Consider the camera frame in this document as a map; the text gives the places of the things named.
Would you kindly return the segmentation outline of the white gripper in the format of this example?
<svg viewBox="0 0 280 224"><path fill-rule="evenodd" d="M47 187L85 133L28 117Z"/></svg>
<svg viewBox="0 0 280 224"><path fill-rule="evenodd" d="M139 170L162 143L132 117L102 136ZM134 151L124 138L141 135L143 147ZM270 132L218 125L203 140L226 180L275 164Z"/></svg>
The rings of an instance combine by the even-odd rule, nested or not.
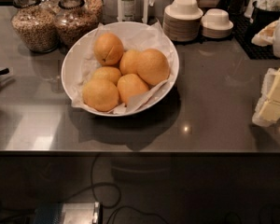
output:
<svg viewBox="0 0 280 224"><path fill-rule="evenodd" d="M280 58L280 18L273 21L251 39L260 47L273 45L273 54ZM255 107L252 122L258 126L269 127L280 119L280 68L269 68L264 76L261 96Z"/></svg>

